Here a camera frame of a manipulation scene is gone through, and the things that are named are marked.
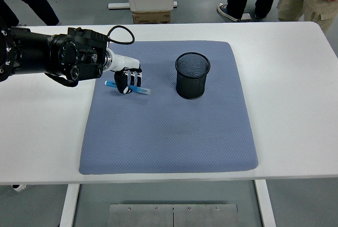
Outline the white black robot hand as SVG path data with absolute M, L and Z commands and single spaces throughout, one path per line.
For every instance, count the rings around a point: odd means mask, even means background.
M 140 87 L 142 84 L 143 72 L 137 59 L 114 54 L 109 70 L 115 73 L 114 81 L 122 94 L 132 92 L 129 86 Z

